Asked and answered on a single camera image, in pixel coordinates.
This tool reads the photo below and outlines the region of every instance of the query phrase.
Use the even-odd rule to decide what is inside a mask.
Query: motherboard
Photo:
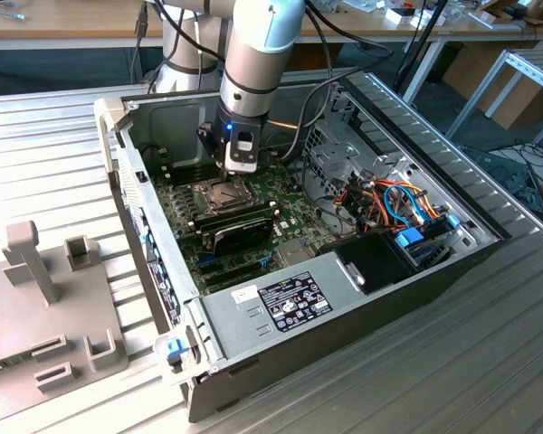
[[[212,167],[199,172],[214,173]],[[224,182],[210,177],[186,184],[169,175],[155,177],[154,183],[204,295],[313,258],[338,238],[339,226],[328,227],[279,161]]]

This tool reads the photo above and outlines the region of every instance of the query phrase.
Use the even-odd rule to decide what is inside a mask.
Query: aluminum profile table
[[[486,115],[488,118],[491,118],[495,111],[497,111],[500,104],[515,88],[521,77],[529,77],[538,85],[543,87],[543,50],[503,51],[492,65],[489,72],[487,72],[487,75],[481,81],[479,87],[474,91],[469,99],[469,102],[467,102],[457,119],[454,120],[451,127],[446,132],[446,136],[448,138],[453,137],[454,133],[456,133],[462,123],[469,118],[471,113],[476,109],[477,105],[481,101],[487,89],[490,88],[497,77],[499,77],[499,74],[506,65],[512,66],[517,70],[517,72],[487,110]],[[543,130],[535,137],[533,142],[539,143],[542,139]]]
[[[543,432],[543,224],[373,76],[351,79],[513,239],[431,305],[195,425],[156,336],[96,143],[91,103],[141,88],[0,98],[0,213],[44,242],[101,244],[130,366],[0,421],[2,432]],[[381,148],[391,138],[366,122]]]

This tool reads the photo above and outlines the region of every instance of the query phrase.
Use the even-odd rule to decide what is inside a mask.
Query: power supply label
[[[332,310],[309,272],[258,289],[258,293],[281,332],[288,332]]]

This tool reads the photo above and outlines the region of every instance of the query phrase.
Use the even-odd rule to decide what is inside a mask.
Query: metal shelf frame
[[[492,65],[489,72],[487,72],[487,75],[482,80],[479,87],[474,91],[469,102],[464,106],[457,119],[454,120],[451,127],[446,132],[445,135],[447,138],[453,137],[459,127],[469,118],[485,92],[491,87],[497,77],[499,77],[499,74],[506,65],[512,66],[517,72],[485,113],[487,118],[491,118],[497,111],[505,98],[507,98],[510,92],[515,88],[521,77],[529,77],[543,88],[543,50],[503,51]],[[543,130],[537,134],[533,142],[539,143],[542,139]]]

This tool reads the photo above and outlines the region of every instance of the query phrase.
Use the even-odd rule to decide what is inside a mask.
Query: blue latch
[[[459,225],[461,224],[461,219],[459,219],[456,215],[454,214],[449,214],[448,216],[448,219],[449,223],[451,224],[451,226],[456,229],[459,227]]]
[[[178,357],[179,355],[189,351],[189,343],[185,339],[176,337],[167,341],[167,359]]]
[[[423,234],[416,228],[405,229],[398,232],[398,235],[396,235],[396,241],[398,241],[402,247],[408,247],[411,244],[422,240],[424,240]]]

